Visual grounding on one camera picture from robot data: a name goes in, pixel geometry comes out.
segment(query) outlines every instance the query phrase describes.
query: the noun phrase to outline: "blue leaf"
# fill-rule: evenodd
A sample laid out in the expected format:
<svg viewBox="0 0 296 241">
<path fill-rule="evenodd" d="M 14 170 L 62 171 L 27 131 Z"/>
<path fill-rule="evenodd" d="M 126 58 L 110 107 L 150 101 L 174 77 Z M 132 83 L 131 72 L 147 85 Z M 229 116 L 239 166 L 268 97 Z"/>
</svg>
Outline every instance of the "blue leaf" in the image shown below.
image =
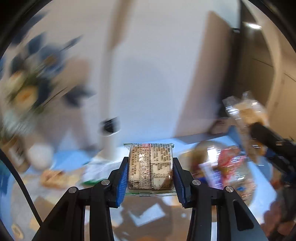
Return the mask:
<svg viewBox="0 0 296 241">
<path fill-rule="evenodd" d="M 35 106 L 41 105 L 44 101 L 48 99 L 50 93 L 52 91 L 52 87 L 50 85 L 50 80 L 41 78 L 38 80 L 38 99 L 35 102 Z"/>
<path fill-rule="evenodd" d="M 92 93 L 85 89 L 83 85 L 77 85 L 64 95 L 66 103 L 73 107 L 81 106 L 81 99 L 83 97 L 89 97 Z"/>
<path fill-rule="evenodd" d="M 77 44 L 80 41 L 81 38 L 82 38 L 82 35 L 67 42 L 65 44 L 64 50 L 67 50 L 67 49 L 73 47 L 75 44 Z"/>
<path fill-rule="evenodd" d="M 2 77 L 3 77 L 4 64 L 5 64 L 5 57 L 2 56 L 2 58 L 0 59 L 0 79 L 2 79 Z"/>
<path fill-rule="evenodd" d="M 28 20 L 28 22 L 21 28 L 21 30 L 14 36 L 14 38 L 11 41 L 12 45 L 18 45 L 23 40 L 23 38 L 26 36 L 28 31 L 36 24 L 38 23 L 47 13 L 41 12 L 35 14 L 32 18 Z"/>
<path fill-rule="evenodd" d="M 10 65 L 10 74 L 14 74 L 16 71 L 19 71 L 21 69 L 24 69 L 24 60 L 23 58 L 20 56 L 20 54 L 16 55 L 12 61 L 11 61 L 11 65 Z"/>
<path fill-rule="evenodd" d="M 44 34 L 45 33 L 41 33 L 37 35 L 27 43 L 27 49 L 28 49 L 29 55 L 35 54 L 40 50 L 44 40 Z"/>
</svg>

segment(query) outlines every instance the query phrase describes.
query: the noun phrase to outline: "white wall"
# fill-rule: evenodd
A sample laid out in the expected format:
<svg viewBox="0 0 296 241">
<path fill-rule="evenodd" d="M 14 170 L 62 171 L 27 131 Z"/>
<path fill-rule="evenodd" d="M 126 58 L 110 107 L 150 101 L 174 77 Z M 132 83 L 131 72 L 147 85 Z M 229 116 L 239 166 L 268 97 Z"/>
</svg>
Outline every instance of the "white wall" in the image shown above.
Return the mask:
<svg viewBox="0 0 296 241">
<path fill-rule="evenodd" d="M 83 39 L 68 52 L 69 58 L 79 58 L 80 62 L 77 67 L 68 68 L 68 72 L 72 72 L 74 81 L 88 78 L 89 87 L 98 93 L 86 100 L 81 110 L 65 109 L 62 102 L 55 103 L 41 130 L 57 149 L 81 148 L 98 142 L 98 127 L 106 105 L 102 98 L 104 83 L 100 79 L 102 57 L 117 3 L 53 0 L 44 8 L 47 16 L 30 31 L 28 39 L 46 31 L 47 41 L 58 43 L 83 34 Z M 210 11 L 226 22 L 220 19 L 221 35 L 209 35 L 215 38 L 210 44 L 217 51 L 208 51 L 212 56 L 200 59 L 204 44 L 209 42 L 204 35 Z M 238 27 L 238 21 L 237 0 L 134 1 L 112 71 L 121 143 L 207 131 L 215 118 L 215 94 L 228 61 L 228 31 L 230 27 Z M 199 76 L 200 63 L 207 70 Z M 196 94 L 190 95 L 193 87 Z M 187 115 L 189 121 L 184 121 L 184 113 L 194 114 Z"/>
</svg>

